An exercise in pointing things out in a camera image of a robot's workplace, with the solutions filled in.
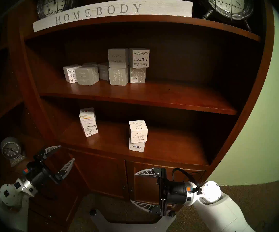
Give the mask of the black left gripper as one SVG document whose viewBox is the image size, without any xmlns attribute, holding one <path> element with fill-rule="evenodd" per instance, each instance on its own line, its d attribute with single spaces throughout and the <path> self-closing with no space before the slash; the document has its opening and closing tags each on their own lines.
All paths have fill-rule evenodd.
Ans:
<svg viewBox="0 0 279 232">
<path fill-rule="evenodd" d="M 36 189 L 42 188 L 44 183 L 49 178 L 53 180 L 56 184 L 59 184 L 70 173 L 75 158 L 72 158 L 68 163 L 66 163 L 57 172 L 57 174 L 54 174 L 43 162 L 40 162 L 45 161 L 49 156 L 53 155 L 61 147 L 61 145 L 56 145 L 41 149 L 37 154 L 34 155 L 35 161 L 29 162 L 26 165 L 26 168 L 23 169 L 23 175 Z"/>
</svg>

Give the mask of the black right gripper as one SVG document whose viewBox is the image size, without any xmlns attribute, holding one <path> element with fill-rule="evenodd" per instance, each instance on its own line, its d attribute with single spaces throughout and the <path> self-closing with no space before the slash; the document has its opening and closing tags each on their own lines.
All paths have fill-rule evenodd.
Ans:
<svg viewBox="0 0 279 232">
<path fill-rule="evenodd" d="M 160 216 L 175 216 L 187 201 L 187 186 L 184 182 L 170 181 L 167 179 L 165 168 L 143 169 L 134 176 L 158 178 L 159 205 L 142 203 L 130 200 L 137 208 L 147 213 L 157 213 Z"/>
</svg>

